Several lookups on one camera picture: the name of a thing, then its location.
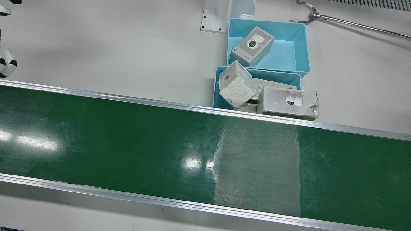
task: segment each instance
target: white table surface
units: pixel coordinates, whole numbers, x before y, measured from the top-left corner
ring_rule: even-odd
[[[411,35],[411,12],[309,2],[321,14]],[[2,1],[12,15],[1,17],[1,47],[13,49],[18,61],[7,79],[211,106],[215,68],[226,62],[227,37],[200,32],[203,3],[26,0],[17,6]],[[256,19],[303,20],[308,13],[294,0],[256,0]],[[411,134],[411,41],[319,20],[306,31],[311,72],[302,79],[302,89],[318,92],[318,122]],[[0,196],[0,226],[56,230],[43,213],[48,209],[68,217],[60,230],[82,225],[88,230],[142,229],[133,222],[157,230],[199,230],[9,196]],[[35,219],[28,219],[30,213]]]

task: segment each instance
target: white box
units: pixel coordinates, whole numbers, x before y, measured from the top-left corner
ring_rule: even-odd
[[[270,51],[274,37],[256,26],[232,50],[231,55],[245,67],[255,67]]]
[[[303,120],[318,117],[318,98],[315,91],[264,87],[260,93],[257,113]]]
[[[234,108],[239,108],[256,94],[251,74],[238,61],[221,72],[218,87],[219,94]]]
[[[264,79],[257,79],[253,78],[254,85],[256,86],[256,94],[251,98],[253,101],[258,101],[258,97],[260,96],[260,92],[263,90],[263,87],[276,87],[276,88],[286,88],[286,89],[297,89],[296,86],[288,85],[284,83],[277,83],[273,81],[268,81]]]
[[[257,104],[248,104],[245,103],[241,105],[241,107],[236,108],[236,111],[242,111],[242,112],[250,112],[250,113],[257,113]]]

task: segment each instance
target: blue bin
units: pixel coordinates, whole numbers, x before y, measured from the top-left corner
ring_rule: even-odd
[[[256,26],[274,36],[274,42],[267,55],[252,69],[292,72],[301,77],[309,73],[307,38],[302,23],[230,19],[227,65],[234,61],[231,50]]]
[[[223,97],[221,97],[221,95],[218,94],[218,92],[220,92],[220,89],[218,88],[219,76],[221,72],[223,72],[226,68],[227,67],[218,66],[215,71],[214,95],[212,99],[212,107],[234,110],[233,106],[231,106]],[[259,70],[259,69],[248,68],[248,67],[246,67],[245,69],[251,74],[253,78],[274,81],[277,83],[289,84],[289,85],[296,86],[298,89],[301,89],[301,76],[299,74]]]

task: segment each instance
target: security camera box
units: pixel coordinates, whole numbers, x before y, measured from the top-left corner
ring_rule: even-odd
[[[317,92],[263,87],[257,113],[272,116],[315,120],[319,107]]]
[[[219,94],[234,108],[239,108],[256,94],[251,74],[238,61],[220,73],[219,89]]]
[[[255,67],[269,52],[274,37],[256,26],[232,50],[231,55],[245,67]]]

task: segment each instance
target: conveyor belt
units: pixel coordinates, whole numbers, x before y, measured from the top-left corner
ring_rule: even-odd
[[[0,173],[411,227],[409,141],[4,85]]]

